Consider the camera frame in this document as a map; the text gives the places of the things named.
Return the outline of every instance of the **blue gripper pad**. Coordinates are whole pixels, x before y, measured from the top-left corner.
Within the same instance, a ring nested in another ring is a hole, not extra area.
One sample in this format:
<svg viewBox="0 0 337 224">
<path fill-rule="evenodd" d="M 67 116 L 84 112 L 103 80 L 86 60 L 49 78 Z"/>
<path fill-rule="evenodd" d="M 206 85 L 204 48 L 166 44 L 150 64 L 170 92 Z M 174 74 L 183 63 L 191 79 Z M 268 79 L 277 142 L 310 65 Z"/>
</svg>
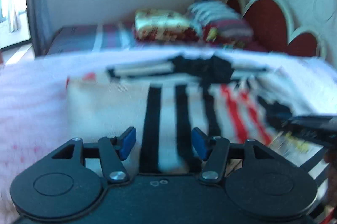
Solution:
<svg viewBox="0 0 337 224">
<path fill-rule="evenodd" d="M 197 127 L 192 130 L 192 145 L 199 158 L 202 161 L 207 161 L 211 154 L 211 150 L 207 147 L 207 135 Z"/>
<path fill-rule="evenodd" d="M 134 127 L 130 127 L 126 130 L 125 133 L 121 136 L 123 144 L 121 149 L 119 150 L 119 158 L 120 160 L 126 160 L 129 156 L 134 144 L 136 143 L 136 129 Z"/>
</svg>

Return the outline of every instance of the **striped pillow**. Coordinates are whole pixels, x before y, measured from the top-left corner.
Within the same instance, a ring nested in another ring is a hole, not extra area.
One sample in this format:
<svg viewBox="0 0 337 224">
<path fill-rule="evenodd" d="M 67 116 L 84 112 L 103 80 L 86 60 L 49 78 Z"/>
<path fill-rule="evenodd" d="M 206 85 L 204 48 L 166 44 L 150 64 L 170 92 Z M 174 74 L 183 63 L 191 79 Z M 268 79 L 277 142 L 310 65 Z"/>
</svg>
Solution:
<svg viewBox="0 0 337 224">
<path fill-rule="evenodd" d="M 220 1 L 191 4 L 187 15 L 202 25 L 203 39 L 207 42 L 220 40 L 222 43 L 248 43 L 253 38 L 252 28 L 241 15 Z"/>
</svg>

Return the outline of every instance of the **hanging cord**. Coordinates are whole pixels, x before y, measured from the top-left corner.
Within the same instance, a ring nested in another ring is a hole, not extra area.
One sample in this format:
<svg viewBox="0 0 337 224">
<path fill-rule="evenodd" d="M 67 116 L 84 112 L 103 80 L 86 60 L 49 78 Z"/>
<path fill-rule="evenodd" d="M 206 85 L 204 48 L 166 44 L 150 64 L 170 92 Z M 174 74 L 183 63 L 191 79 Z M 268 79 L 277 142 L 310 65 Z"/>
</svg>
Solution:
<svg viewBox="0 0 337 224">
<path fill-rule="evenodd" d="M 336 6 L 337 6 L 337 2 L 336 2 L 336 1 L 337 1 L 337 0 L 334 0 L 334 11 L 333 11 L 333 13 L 331 14 L 331 16 L 330 16 L 327 20 L 322 21 L 322 20 L 319 18 L 319 16 L 317 16 L 317 14 L 316 14 L 317 0 L 314 0 L 314 4 L 313 4 L 313 8 L 312 8 L 312 13 L 313 13 L 314 18 L 316 19 L 316 21 L 318 21 L 318 22 L 320 22 L 320 23 L 327 23 L 328 21 L 330 21 L 330 20 L 333 18 L 333 16 L 335 15 L 335 13 L 336 13 Z"/>
</svg>

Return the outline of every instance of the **white sheer curtain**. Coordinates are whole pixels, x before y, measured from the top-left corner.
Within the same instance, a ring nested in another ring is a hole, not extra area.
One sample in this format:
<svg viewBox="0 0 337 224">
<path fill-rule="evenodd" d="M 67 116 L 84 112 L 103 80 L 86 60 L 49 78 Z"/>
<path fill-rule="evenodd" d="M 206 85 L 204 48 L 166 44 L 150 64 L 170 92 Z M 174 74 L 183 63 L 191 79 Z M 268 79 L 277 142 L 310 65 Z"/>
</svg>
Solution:
<svg viewBox="0 0 337 224">
<path fill-rule="evenodd" d="M 8 0 L 7 24 L 10 33 L 20 28 L 19 16 L 15 8 L 15 0 Z"/>
</svg>

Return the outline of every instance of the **pillow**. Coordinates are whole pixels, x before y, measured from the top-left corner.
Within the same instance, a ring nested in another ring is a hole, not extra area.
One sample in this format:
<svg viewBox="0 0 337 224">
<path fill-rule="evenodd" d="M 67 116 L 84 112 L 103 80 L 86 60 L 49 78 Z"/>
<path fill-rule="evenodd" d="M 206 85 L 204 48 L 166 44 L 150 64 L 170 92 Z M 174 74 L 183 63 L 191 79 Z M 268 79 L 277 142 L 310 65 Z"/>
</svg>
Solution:
<svg viewBox="0 0 337 224">
<path fill-rule="evenodd" d="M 138 10 L 135 16 L 135 37 L 138 41 L 200 40 L 201 26 L 180 13 L 169 10 Z"/>
<path fill-rule="evenodd" d="M 187 16 L 201 24 L 206 42 L 233 44 L 234 40 L 244 47 L 253 38 L 252 28 L 241 15 L 220 1 L 191 4 Z"/>
</svg>

